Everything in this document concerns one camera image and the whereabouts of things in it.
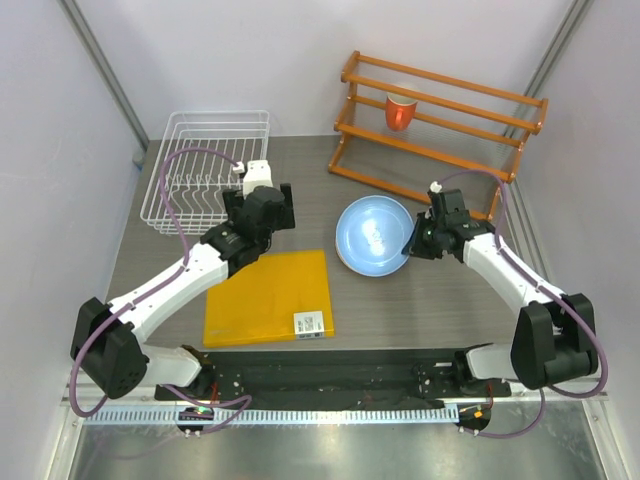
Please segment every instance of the blue bowl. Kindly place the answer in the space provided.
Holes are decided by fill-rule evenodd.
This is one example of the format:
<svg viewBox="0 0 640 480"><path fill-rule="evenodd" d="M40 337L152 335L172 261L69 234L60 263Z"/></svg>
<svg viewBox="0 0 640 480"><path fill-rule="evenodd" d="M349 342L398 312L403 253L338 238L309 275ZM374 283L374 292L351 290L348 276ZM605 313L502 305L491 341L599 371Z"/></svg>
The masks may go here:
<svg viewBox="0 0 640 480"><path fill-rule="evenodd" d="M402 249L412 231L413 219L400 203L383 195L363 197L342 212L336 228L336 250L354 272L383 277L409 259Z"/></svg>

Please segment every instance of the white wire dish rack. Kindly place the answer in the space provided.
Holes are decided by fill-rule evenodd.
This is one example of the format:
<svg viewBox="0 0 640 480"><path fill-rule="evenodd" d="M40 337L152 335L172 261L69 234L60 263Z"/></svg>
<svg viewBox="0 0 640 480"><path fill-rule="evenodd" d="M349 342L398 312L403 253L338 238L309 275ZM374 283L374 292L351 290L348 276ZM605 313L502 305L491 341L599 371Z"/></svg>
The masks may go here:
<svg viewBox="0 0 640 480"><path fill-rule="evenodd" d="M267 158L269 113L176 112L169 117L147 187L140 217L163 234L178 233L160 198L160 166L176 150L205 147L246 163ZM232 165L209 153L189 152L173 160L165 181L169 200L184 232L199 235L226 220L222 192L241 188Z"/></svg>

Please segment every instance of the wooden shelf rack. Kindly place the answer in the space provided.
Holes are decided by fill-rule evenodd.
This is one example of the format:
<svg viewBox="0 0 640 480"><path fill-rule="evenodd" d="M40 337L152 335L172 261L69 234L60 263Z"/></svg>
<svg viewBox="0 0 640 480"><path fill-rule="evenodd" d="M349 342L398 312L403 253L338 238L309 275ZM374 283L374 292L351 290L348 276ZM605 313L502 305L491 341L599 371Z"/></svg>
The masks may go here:
<svg viewBox="0 0 640 480"><path fill-rule="evenodd" d="M475 92L479 92L485 95L491 95L491 96L498 97L505 100L510 100L512 102L516 102L516 104L533 107L535 109L535 113L533 115L533 119L531 121L527 121L520 118L474 107L472 105L459 103L446 98L430 95L428 93L419 92L419 91L403 88L397 85L393 85L390 83L378 81L373 78L368 78L368 77L357 74L358 65L361 63L374 65L377 67L393 70L393 71L404 73L404 74L414 75L416 77L420 77L423 79L432 80L435 82L451 85L453 87L458 87L466 90L472 90ZM393 183L382 181L378 178L356 172L345 166L340 166L339 165L340 159L349 144L349 140L352 137L360 137L373 142L377 142L382 145L387 145L389 147L404 150L406 152L415 153L432 160L437 160L450 165L455 165L456 167L484 170L497 175L503 181L509 183L509 182L512 182L513 179L516 177L516 173L520 165L520 157L522 156L524 146L527 140L529 139L529 136L531 134L537 135L542 129L546 112L547 112L547 106L549 103L546 98L542 100L538 100L535 98L519 95L519 94L508 92L505 90L499 90L496 88L491 88L484 85L479 85L476 83L459 80L457 78L448 77L445 75L440 75L437 73L428 72L425 70L420 70L420 69L408 67L405 65L400 65L393 62L388 62L386 60L380 60L378 58L368 57L366 55L361 55L360 52L358 51L354 51L349 57L349 60L347 61L347 63L344 66L344 69L342 70L342 75L340 79L343 83L348 83L349 88L347 91L347 98L345 100L345 103L334 124L334 129L342 133L342 138L340 139L340 143L333 157L331 158L331 162L329 163L329 171L331 173L342 175L352 180L355 180L367 185L371 185L373 187L377 187L382 190L386 190L386 191L389 191L413 200L417 200L419 202L427 203L427 204L429 203L429 197L423 192L418 192L408 188L403 188L399 185L395 185ZM438 127L443 127L445 129L454 130L464 134L473 135L475 137L478 137L484 140L489 140L491 142L496 142L496 143L503 144L510 147L510 157L507 161L509 168L506 170L500 170L497 168L484 165L477 161L473 161L470 159L461 158L455 155L441 152L434 148L430 148L429 145L419 145L417 143L411 143L404 139L399 139L394 136L386 135L384 133L376 133L366 128L356 126L354 124L354 118L355 118L355 111L358 105L367 105L369 107L374 107L380 110L385 109L384 103L359 95L358 85L370 87L376 90L381 90L383 92L396 93L399 95L403 95L405 97L413 98L418 102L425 102L431 105L436 105L438 107L444 107L449 110L461 112L463 114L472 115L472 116L480 117L486 120L490 120L492 122L496 122L498 124L503 125L505 127L505 131L508 130L508 127L513 127L512 129L509 129L509 130L520 132L519 138L513 138L511 136L506 136L506 135L499 135L481 128L471 127L469 125L464 125L462 123L457 123L444 118L438 118L432 115L426 115L418 111L416 111L413 117L414 120L419 120L421 122L426 122L432 125L436 125ZM495 209L498 204L498 198L499 198L499 189L496 188L495 194L493 196L493 200L491 201L491 205L488 211L486 212L472 211L473 217L477 219L491 220L493 218Z"/></svg>

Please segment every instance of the sticker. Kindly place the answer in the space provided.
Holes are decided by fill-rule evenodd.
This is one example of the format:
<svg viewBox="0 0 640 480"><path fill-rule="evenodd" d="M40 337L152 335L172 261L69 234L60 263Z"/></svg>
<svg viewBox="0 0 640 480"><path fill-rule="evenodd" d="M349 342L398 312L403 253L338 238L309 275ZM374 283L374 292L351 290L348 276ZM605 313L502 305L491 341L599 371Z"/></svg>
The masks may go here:
<svg viewBox="0 0 640 480"><path fill-rule="evenodd" d="M324 337L322 312L294 313L293 329L298 340Z"/></svg>

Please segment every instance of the orange cup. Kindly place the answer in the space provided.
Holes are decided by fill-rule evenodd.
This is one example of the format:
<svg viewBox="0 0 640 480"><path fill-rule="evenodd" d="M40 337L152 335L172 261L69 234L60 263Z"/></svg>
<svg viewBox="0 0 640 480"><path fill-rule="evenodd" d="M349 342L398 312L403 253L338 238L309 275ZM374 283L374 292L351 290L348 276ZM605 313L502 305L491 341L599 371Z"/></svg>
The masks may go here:
<svg viewBox="0 0 640 480"><path fill-rule="evenodd" d="M413 88L408 85L397 86L413 90ZM413 98L398 95L397 93L388 93L387 106L385 109L387 127L396 132L406 129L411 123L413 115L416 113L417 106L418 101Z"/></svg>

